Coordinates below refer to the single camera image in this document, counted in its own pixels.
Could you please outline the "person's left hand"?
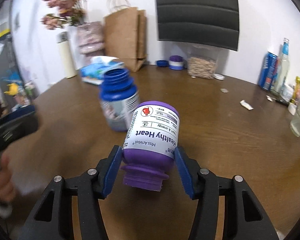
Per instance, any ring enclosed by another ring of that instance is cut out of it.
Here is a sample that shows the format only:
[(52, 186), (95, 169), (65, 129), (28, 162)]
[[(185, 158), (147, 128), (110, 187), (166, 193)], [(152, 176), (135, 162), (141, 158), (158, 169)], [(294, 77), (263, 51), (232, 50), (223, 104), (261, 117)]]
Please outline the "person's left hand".
[(4, 203), (11, 203), (17, 196), (17, 189), (13, 184), (9, 163), (9, 156), (3, 154), (0, 159), (0, 201)]

